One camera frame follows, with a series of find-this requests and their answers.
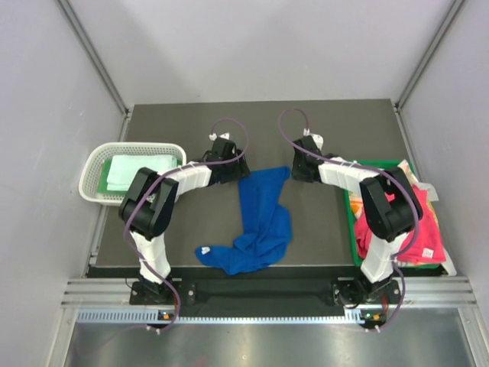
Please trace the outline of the green microfiber towel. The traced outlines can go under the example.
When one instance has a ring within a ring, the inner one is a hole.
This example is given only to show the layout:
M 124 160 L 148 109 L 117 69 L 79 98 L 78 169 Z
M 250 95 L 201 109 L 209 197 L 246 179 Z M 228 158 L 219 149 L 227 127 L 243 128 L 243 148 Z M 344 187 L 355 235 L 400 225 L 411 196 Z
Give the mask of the green microfiber towel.
M 102 168 L 101 168 L 101 173 L 100 173 L 100 177 L 99 177 L 97 190 L 96 190 L 97 193 L 108 193 L 109 192 L 107 179 L 108 179 L 108 174 L 109 174 L 111 165 L 112 165 L 112 159 L 111 158 L 107 158 L 106 160 L 104 160 L 104 162 L 102 164 Z

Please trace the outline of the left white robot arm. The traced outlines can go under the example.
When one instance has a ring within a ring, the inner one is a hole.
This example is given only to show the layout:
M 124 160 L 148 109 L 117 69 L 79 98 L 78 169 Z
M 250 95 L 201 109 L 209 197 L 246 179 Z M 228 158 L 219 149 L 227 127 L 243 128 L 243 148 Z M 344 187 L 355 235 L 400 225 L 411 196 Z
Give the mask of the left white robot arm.
M 228 133 L 213 134 L 211 140 L 212 147 L 199 161 L 163 174 L 147 167 L 139 169 L 118 210 L 139 257 L 140 279 L 148 283 L 148 296 L 160 304 L 173 296 L 173 285 L 165 280 L 171 267 L 164 233 L 177 199 L 192 190 L 226 184 L 251 174 L 245 153 Z

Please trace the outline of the white mint towel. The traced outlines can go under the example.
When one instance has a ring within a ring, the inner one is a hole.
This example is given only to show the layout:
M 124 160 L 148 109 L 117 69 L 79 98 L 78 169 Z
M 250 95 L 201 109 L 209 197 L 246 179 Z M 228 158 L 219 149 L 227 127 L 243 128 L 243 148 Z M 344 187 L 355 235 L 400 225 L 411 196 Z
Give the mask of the white mint towel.
M 109 159 L 106 187 L 108 191 L 127 191 L 141 168 L 164 172 L 177 167 L 179 160 L 170 154 L 115 155 Z

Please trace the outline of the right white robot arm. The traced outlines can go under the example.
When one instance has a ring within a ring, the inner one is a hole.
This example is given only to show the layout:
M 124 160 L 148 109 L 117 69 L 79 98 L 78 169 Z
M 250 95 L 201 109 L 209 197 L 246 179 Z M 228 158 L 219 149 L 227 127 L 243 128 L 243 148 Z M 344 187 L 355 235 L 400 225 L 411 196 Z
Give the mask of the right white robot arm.
M 358 281 L 356 291 L 363 301 L 375 302 L 384 294 L 383 281 L 393 274 L 393 260 L 403 241 L 423 217 L 412 185 L 398 166 L 382 170 L 324 157 L 311 135 L 293 141 L 292 146 L 293 179 L 332 185 L 361 197 L 372 237 L 361 264 L 365 278 Z

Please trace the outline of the blue towel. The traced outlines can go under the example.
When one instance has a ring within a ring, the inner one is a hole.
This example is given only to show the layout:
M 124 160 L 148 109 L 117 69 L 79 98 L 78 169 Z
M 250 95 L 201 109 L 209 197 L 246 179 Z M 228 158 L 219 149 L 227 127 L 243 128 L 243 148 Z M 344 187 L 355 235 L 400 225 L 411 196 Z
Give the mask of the blue towel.
M 254 171 L 238 182 L 243 234 L 231 247 L 201 246 L 195 255 L 202 265 L 227 275 L 250 273 L 280 261 L 293 239 L 289 210 L 279 204 L 283 185 L 290 178 L 287 166 Z

